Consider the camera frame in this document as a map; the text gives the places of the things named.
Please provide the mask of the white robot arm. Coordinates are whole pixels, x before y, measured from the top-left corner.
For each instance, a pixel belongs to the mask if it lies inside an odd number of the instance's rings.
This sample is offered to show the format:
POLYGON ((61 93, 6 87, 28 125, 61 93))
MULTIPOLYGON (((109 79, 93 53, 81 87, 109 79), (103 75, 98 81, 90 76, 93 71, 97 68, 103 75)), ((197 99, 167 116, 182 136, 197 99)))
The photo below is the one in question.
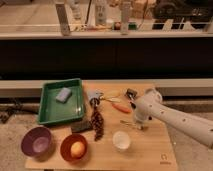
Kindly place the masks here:
POLYGON ((156 118, 213 149, 213 121, 164 106, 156 89, 148 89, 141 96, 131 90, 129 96, 136 123, 143 125, 149 117, 156 118))

